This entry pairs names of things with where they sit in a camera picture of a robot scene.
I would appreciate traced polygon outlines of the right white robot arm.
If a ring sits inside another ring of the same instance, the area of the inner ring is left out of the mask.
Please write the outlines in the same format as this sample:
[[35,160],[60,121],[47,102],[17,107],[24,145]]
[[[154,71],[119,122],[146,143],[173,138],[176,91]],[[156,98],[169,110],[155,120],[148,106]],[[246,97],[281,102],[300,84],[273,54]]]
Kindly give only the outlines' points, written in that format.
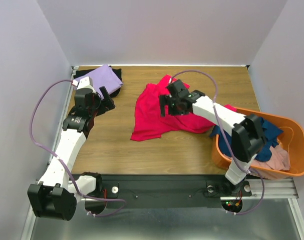
[[222,182],[223,192],[233,195],[240,189],[240,183],[250,173],[250,165],[266,144],[266,138],[255,114],[244,115],[232,111],[195,90],[190,92],[181,80],[169,80],[166,86],[169,94],[159,97],[160,115],[172,116],[194,114],[219,126],[221,136],[231,142],[226,145],[232,160]]

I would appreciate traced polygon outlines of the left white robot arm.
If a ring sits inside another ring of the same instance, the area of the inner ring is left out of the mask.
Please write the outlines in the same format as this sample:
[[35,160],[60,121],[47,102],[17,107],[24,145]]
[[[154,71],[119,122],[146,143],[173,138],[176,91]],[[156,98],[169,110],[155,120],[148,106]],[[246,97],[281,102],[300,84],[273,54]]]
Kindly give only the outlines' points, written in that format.
[[77,203],[92,197],[107,198],[99,173],[84,172],[78,179],[71,174],[77,155],[94,126],[95,117],[115,108],[105,87],[97,92],[90,77],[71,80],[76,87],[75,105],[63,121],[60,140],[40,180],[28,188],[28,198],[35,216],[69,221]]

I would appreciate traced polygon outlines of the red t shirt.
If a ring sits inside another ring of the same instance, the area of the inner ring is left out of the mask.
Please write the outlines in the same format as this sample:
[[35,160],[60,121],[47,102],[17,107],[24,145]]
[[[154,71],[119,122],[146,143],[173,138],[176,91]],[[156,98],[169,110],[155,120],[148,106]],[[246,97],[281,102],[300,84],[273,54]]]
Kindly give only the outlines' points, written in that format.
[[194,115],[172,116],[160,115],[159,96],[169,94],[166,86],[170,80],[169,75],[165,75],[159,83],[149,83],[139,95],[135,105],[134,130],[130,137],[132,141],[145,141],[162,137],[162,134],[171,131],[186,131],[201,134],[214,126],[211,121]]

